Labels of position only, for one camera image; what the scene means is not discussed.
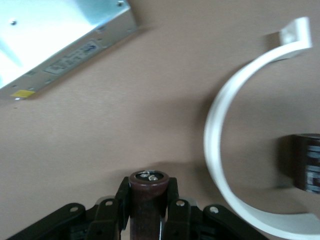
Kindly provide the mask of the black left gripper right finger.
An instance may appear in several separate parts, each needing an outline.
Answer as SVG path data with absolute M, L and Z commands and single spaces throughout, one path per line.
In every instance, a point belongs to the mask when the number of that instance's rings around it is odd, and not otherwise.
M 220 204 L 203 210 L 180 198 L 178 182 L 171 177 L 167 187 L 167 221 L 163 240 L 261 240 L 263 234 Z

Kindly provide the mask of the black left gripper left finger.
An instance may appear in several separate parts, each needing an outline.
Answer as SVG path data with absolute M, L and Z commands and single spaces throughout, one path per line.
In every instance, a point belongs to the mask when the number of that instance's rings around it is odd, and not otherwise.
M 86 209 L 69 203 L 32 225 L 10 240 L 119 240 L 129 218 L 129 178 L 124 177 L 115 196 L 100 198 Z

